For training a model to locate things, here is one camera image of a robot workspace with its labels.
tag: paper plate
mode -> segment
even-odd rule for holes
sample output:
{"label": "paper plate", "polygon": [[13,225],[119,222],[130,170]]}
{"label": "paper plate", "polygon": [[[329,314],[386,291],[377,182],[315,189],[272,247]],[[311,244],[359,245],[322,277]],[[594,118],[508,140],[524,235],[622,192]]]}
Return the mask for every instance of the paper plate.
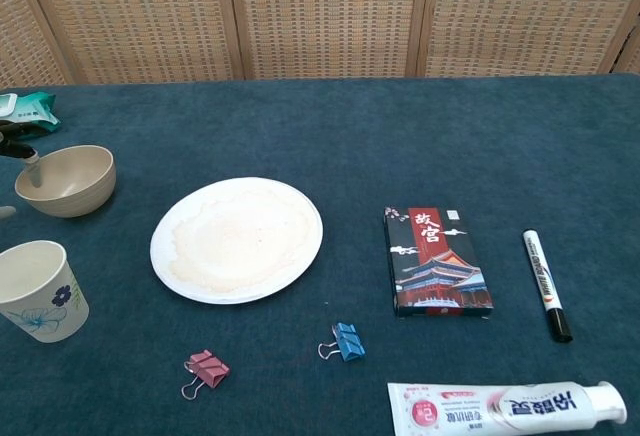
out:
{"label": "paper plate", "polygon": [[320,214],[300,191],[270,179],[228,179],[165,214],[151,238],[151,263],[186,298],[237,304],[291,284],[321,242]]}

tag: black marker cap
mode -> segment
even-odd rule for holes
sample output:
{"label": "black marker cap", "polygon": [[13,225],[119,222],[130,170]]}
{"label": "black marker cap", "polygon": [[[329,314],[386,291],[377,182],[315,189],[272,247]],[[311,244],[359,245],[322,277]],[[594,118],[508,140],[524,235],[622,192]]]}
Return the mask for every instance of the black marker cap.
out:
{"label": "black marker cap", "polygon": [[553,308],[547,311],[549,317],[549,324],[551,325],[551,331],[553,332],[553,339],[559,343],[568,343],[573,341],[571,336],[571,330],[567,324],[567,320],[564,317],[564,311],[558,308]]}

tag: marker pen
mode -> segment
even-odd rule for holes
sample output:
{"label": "marker pen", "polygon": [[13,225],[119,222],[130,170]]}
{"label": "marker pen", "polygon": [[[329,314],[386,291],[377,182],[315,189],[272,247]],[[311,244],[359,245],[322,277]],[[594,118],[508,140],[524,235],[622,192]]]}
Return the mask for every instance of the marker pen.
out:
{"label": "marker pen", "polygon": [[553,338],[560,343],[568,343],[573,337],[571,336],[567,320],[564,317],[562,304],[560,304],[556,286],[553,284],[551,271],[549,271],[547,258],[544,257],[538,233],[533,229],[527,229],[522,233],[522,237],[524,238],[527,253],[529,253],[529,260],[531,261],[533,274],[536,277],[538,289],[542,296],[544,309],[547,310],[547,316],[551,324],[551,330],[553,331]]}

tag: bowl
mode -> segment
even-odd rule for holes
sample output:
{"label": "bowl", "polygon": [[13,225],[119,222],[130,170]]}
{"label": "bowl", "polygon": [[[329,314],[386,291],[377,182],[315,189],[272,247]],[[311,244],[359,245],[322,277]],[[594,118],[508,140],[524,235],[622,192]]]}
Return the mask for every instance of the bowl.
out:
{"label": "bowl", "polygon": [[102,206],[116,185],[113,154],[101,146],[72,146],[38,161],[41,185],[27,170],[16,179],[16,193],[38,211],[59,218],[88,214]]}

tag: forbidden city book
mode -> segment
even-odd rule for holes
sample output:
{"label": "forbidden city book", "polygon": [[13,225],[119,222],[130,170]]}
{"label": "forbidden city book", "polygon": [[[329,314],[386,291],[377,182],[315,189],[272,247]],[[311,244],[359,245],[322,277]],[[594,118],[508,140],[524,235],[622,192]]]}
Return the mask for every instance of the forbidden city book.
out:
{"label": "forbidden city book", "polygon": [[388,207],[384,223],[398,316],[491,312],[491,296],[457,210]]}

